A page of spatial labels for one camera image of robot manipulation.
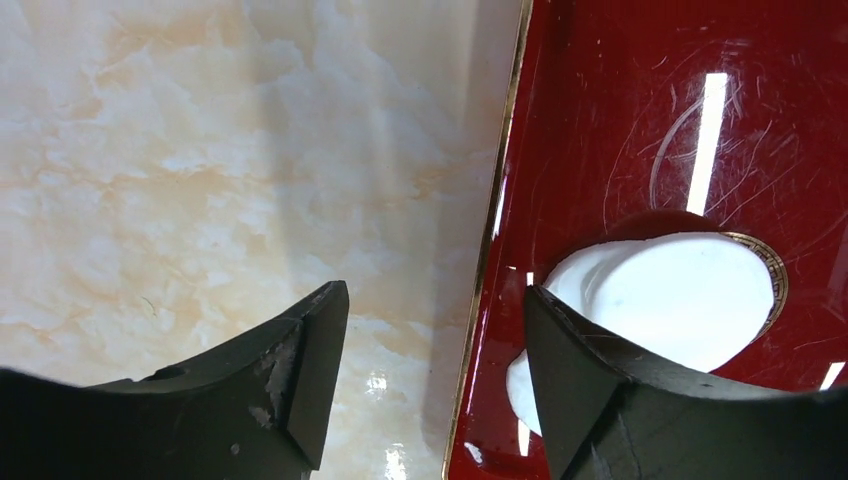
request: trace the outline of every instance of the marble tabletop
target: marble tabletop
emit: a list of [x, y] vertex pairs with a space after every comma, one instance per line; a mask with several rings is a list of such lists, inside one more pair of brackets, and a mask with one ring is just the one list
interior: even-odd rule
[[141, 378], [343, 279], [314, 478], [438, 478], [519, 8], [0, 2], [0, 364]]

